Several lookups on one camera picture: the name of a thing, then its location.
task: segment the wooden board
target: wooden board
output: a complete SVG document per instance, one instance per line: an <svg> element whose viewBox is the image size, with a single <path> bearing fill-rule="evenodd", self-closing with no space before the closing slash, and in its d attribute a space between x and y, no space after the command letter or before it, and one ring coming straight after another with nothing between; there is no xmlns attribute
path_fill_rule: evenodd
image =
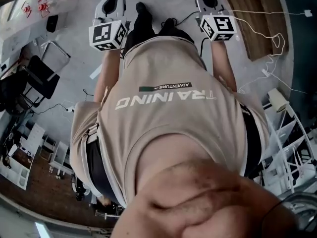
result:
<svg viewBox="0 0 317 238"><path fill-rule="evenodd" d="M273 11L283 11L280 0L261 0L265 12L273 12ZM270 32L270 36L274 36L275 34L281 33L285 39L285 48L283 52L287 52L289 49L288 43L288 35L286 28L286 21L284 14L271 14L265 15L268 29ZM279 54L282 52L283 40L281 38L281 44L279 48L276 48L272 43L274 54Z"/></svg>
<svg viewBox="0 0 317 238"><path fill-rule="evenodd" d="M270 9L270 11L281 11L279 0L274 0L274 2L272 2L272 0L228 1L232 10L266 11ZM279 21L274 25L275 19L268 19L265 14L234 12L234 15L237 18L246 20L255 31L260 32L266 36L271 36L272 32L276 33L277 29L279 29L279 32L287 31L285 21L281 23L281 20L279 19ZM245 22L238 20L238 25L244 39L248 58L250 60L254 61L269 54L274 54L276 49L273 48L273 44L270 39L266 39L258 34L255 34Z"/></svg>

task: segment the gray floor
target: gray floor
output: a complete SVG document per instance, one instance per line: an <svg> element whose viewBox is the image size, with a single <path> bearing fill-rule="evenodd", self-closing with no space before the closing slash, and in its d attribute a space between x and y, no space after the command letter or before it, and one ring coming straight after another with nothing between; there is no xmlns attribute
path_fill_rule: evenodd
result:
<svg viewBox="0 0 317 238"><path fill-rule="evenodd" d="M40 107L36 109L36 112L44 111L57 103L61 103L65 107L70 107L77 102L84 101L85 94L82 91L83 88L85 88L88 93L94 92L97 78L92 80L89 75L101 64L103 54L89 46L88 28L92 25L95 7L99 1L100 0L79 0L75 11L68 14L65 28L59 30L54 35L48 36L48 39L56 40L71 55L71 60L61 73L61 78L53 97L50 100L43 101ZM126 0L126 15L132 22L137 16L135 4L138 1L140 0ZM183 19L191 12L197 10L194 0L141 1L150 7L154 15L154 29L156 31L159 30L160 23L165 21L168 17ZM194 16L179 28L185 30L194 39L198 50L200 50L201 41L205 35L200 32L194 20ZM264 76L261 70L263 68L266 69L265 63L270 61L269 58L265 57L255 62L248 60L240 33L231 41L227 42L226 45L238 88L247 82ZM31 49L35 53L39 52L37 47L31 47ZM288 77L288 80L291 80L293 69L292 57L292 50L288 55L280 57L274 74L279 77L283 76L283 78ZM208 42L205 42L203 59L210 69L210 72L212 72L211 48ZM45 58L45 63L55 70L60 68L64 62L65 58L51 46ZM274 64L269 64L268 66L269 71L272 71ZM278 85L278 80L274 77L270 77L259 79L243 87L242 90L244 90L245 93L252 92L258 95L258 97L265 102L267 92ZM72 119L73 113L63 111L60 106L33 117L33 120L42 126L52 138L57 141L63 141L66 144L70 141Z"/></svg>

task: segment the white cabinet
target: white cabinet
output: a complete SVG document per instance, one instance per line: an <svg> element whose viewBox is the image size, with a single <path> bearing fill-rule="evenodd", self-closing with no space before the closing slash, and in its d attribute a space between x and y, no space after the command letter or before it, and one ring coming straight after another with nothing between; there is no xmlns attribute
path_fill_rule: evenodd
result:
<svg viewBox="0 0 317 238"><path fill-rule="evenodd" d="M44 136L45 130L38 124L34 124L28 139L21 137L21 146L24 148L24 152L31 155L33 158L38 151L39 146L42 143L42 138Z"/></svg>
<svg viewBox="0 0 317 238"><path fill-rule="evenodd" d="M10 182L19 186L21 189L26 190L30 170L12 157L10 157L10 166L11 169L5 167L1 161L0 174L7 178Z"/></svg>

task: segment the person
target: person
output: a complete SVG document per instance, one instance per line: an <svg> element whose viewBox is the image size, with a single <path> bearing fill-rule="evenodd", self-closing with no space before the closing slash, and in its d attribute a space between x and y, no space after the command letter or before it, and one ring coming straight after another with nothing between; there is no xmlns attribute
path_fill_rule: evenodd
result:
<svg viewBox="0 0 317 238"><path fill-rule="evenodd" d="M2 163L5 167L11 169L12 167L10 166L10 158L7 155L2 156Z"/></svg>
<svg viewBox="0 0 317 238"><path fill-rule="evenodd" d="M139 2L136 10L120 79L120 50L105 52L94 102L76 105L76 175L126 207L113 237L262 232L279 200L246 178L268 145L261 103L237 93L224 43L211 43L211 76L173 19L155 34L147 7ZM283 233L293 215L279 207L270 223Z"/></svg>

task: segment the red object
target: red object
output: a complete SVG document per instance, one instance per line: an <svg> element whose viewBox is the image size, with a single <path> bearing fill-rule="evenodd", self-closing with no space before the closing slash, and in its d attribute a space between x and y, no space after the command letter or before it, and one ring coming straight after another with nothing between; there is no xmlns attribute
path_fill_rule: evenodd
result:
<svg viewBox="0 0 317 238"><path fill-rule="evenodd" d="M48 5L46 3L42 3L38 5L39 11L46 10L47 8L48 8Z"/></svg>
<svg viewBox="0 0 317 238"><path fill-rule="evenodd" d="M26 7L23 8L23 12L27 13L31 10L31 7L28 5Z"/></svg>
<svg viewBox="0 0 317 238"><path fill-rule="evenodd" d="M32 12L31 7L30 7L30 5L29 5L27 2L24 2L24 3L23 3L23 5L22 5L22 7L21 7L21 10L22 10L24 13L27 14L27 15L26 15L26 18L28 18L28 17L30 16L31 12Z"/></svg>

